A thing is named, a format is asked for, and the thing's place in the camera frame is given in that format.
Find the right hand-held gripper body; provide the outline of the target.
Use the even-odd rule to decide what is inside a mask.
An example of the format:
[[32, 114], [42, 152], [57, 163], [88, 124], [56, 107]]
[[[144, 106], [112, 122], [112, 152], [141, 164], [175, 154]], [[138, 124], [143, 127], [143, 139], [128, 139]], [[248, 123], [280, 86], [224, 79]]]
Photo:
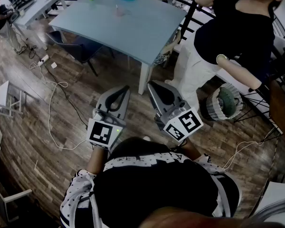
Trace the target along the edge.
[[167, 112], [157, 114], [155, 123], [160, 131], [177, 142], [182, 142], [203, 126], [197, 110], [184, 100], [173, 105]]

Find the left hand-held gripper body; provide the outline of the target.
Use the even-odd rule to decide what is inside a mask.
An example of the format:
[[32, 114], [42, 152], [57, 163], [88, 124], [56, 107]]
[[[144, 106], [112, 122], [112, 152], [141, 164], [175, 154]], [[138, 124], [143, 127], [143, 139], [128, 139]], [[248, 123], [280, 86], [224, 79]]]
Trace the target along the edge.
[[100, 109], [93, 110], [88, 121], [86, 140], [92, 145], [112, 150], [119, 139], [126, 122]]

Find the person's left forearm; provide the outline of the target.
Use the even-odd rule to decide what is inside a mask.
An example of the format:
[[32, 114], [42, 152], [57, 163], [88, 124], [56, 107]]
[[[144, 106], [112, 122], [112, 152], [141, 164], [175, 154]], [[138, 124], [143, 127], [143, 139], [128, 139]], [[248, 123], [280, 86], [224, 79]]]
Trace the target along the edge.
[[92, 174], [98, 175], [103, 171], [105, 163], [107, 162], [108, 155], [108, 150], [96, 146], [92, 151], [91, 157], [85, 170]]

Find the person's right forearm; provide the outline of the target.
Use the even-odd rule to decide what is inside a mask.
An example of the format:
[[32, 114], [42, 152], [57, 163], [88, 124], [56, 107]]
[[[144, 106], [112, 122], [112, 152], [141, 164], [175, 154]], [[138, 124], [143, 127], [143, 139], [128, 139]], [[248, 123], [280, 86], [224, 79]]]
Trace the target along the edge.
[[180, 151], [192, 161], [201, 156], [201, 153], [195, 148], [189, 138], [186, 138], [183, 143], [180, 144]]

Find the patterned chair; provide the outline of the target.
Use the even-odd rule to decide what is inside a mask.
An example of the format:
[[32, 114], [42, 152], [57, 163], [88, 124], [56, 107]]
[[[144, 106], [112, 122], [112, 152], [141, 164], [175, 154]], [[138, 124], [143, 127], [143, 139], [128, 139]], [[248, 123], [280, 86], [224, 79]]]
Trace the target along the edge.
[[178, 29], [175, 33], [175, 35], [172, 37], [173, 39], [171, 40], [171, 42], [168, 42], [163, 49], [161, 50], [161, 52], [158, 54], [157, 58], [154, 61], [154, 65], [160, 65], [164, 62], [166, 62], [174, 47], [179, 43], [179, 41], [181, 40], [181, 31]]

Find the dark blue chair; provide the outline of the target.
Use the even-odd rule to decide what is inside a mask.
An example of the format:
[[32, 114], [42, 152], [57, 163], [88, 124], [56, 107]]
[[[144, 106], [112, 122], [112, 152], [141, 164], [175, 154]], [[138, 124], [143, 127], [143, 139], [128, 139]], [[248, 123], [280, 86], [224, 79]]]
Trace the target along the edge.
[[58, 46], [64, 49], [68, 54], [70, 54], [75, 60], [79, 61], [81, 64], [87, 63], [93, 73], [98, 76], [95, 71], [90, 59], [97, 53], [99, 49], [103, 46], [101, 43], [95, 42], [88, 38], [78, 36], [73, 43], [65, 43], [62, 41], [62, 36], [59, 31], [53, 31], [47, 33], [47, 36]]

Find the person's black white shirt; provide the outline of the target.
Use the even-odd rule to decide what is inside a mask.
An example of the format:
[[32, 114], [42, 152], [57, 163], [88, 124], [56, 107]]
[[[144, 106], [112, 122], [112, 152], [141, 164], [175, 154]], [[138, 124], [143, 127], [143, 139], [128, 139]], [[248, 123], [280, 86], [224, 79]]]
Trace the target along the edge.
[[242, 191], [207, 154], [192, 161], [164, 144], [131, 137], [98, 175], [79, 170], [60, 205], [64, 228], [238, 228]]

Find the light blue table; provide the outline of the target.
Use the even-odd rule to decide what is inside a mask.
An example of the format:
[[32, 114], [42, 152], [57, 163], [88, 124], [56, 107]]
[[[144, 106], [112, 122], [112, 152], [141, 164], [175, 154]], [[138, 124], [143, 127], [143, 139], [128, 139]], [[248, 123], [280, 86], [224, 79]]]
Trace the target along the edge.
[[[124, 10], [122, 17], [116, 15], [116, 5]], [[140, 61], [138, 93], [143, 95], [155, 59], [185, 16], [184, 10], [159, 0], [77, 0], [49, 25]]]

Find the black metal railing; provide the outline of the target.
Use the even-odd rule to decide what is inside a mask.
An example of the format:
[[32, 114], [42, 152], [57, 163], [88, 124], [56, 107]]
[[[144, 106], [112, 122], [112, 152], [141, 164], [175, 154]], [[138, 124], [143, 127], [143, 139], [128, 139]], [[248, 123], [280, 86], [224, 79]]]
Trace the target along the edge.
[[[190, 33], [194, 32], [194, 30], [190, 27], [191, 22], [199, 26], [202, 26], [204, 24], [200, 19], [195, 17], [195, 13], [204, 14], [205, 17], [208, 19], [213, 19], [215, 17], [214, 13], [210, 10], [204, 9], [200, 5], [194, 5], [193, 0], [175, 1], [178, 1], [189, 7], [188, 9], [185, 9], [187, 15], [185, 16], [184, 21], [180, 24], [181, 42], [184, 42], [187, 39], [185, 36], [185, 33], [187, 31]], [[285, 45], [285, 26], [281, 22], [279, 17], [277, 17], [276, 15], [274, 15], [273, 29], [275, 37], [278, 39], [278, 42], [275, 45], [275, 49], [273, 52], [273, 55], [275, 56], [277, 53], [282, 54], [282, 45]], [[282, 135], [282, 129], [278, 127], [278, 125], [270, 117], [269, 103], [265, 101], [265, 93], [265, 91], [252, 91], [251, 89], [249, 89], [247, 93], [242, 95], [244, 96], [247, 105], [250, 107], [250, 110], [255, 112], [255, 114], [251, 116], [251, 118], [260, 116], [264, 121], [270, 123], [273, 126], [274, 130], [279, 131], [279, 134]]]

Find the brown wooden cabinet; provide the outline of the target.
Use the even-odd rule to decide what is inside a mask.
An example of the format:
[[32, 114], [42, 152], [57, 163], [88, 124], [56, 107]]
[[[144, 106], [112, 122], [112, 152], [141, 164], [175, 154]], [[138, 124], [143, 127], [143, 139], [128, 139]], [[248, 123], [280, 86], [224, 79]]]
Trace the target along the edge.
[[285, 136], [285, 91], [276, 80], [270, 83], [269, 116]]

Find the white stool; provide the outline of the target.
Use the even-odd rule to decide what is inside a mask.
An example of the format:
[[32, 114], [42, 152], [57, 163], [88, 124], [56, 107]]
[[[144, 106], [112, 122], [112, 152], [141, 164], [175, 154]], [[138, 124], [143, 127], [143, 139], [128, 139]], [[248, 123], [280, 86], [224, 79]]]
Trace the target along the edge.
[[[19, 97], [12, 95], [10, 89], [16, 89], [19, 92]], [[6, 81], [0, 86], [0, 115], [13, 118], [13, 114], [23, 114], [22, 105], [26, 99], [24, 90]]]

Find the white desk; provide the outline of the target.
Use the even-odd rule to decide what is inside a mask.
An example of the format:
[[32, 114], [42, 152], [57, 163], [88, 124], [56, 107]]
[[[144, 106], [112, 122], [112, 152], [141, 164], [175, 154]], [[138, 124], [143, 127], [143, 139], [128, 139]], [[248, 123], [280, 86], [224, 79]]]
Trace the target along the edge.
[[32, 5], [24, 10], [24, 15], [20, 15], [13, 22], [13, 26], [18, 30], [21, 36], [25, 39], [27, 39], [28, 37], [23, 33], [21, 29], [23, 28], [26, 30], [30, 30], [32, 36], [35, 38], [39, 46], [42, 47], [44, 50], [47, 50], [46, 44], [39, 38], [37, 33], [33, 31], [30, 25], [40, 15], [45, 16], [46, 10], [50, 9], [51, 6], [54, 5], [58, 1], [61, 2], [63, 9], [67, 8], [65, 0], [34, 0]]

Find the white panel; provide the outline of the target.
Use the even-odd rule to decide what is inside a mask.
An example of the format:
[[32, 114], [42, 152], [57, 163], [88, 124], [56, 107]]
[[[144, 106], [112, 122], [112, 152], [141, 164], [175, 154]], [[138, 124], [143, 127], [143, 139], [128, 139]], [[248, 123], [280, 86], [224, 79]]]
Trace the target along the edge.
[[[257, 205], [252, 215], [265, 206], [283, 199], [285, 199], [285, 183], [269, 182], [259, 204]], [[285, 213], [274, 215], [271, 218], [267, 219], [265, 222], [277, 222], [285, 226]]]

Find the white metal frame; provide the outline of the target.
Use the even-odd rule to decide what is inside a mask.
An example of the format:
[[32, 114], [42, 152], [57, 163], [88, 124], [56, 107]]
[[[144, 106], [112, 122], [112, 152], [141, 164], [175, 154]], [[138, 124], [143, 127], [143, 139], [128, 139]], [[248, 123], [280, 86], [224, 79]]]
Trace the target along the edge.
[[6, 223], [11, 223], [19, 218], [18, 216], [15, 216], [14, 218], [9, 218], [7, 205], [25, 196], [29, 196], [31, 193], [32, 193], [32, 190], [28, 189], [28, 190], [16, 193], [14, 195], [4, 197], [0, 192], [0, 214]]

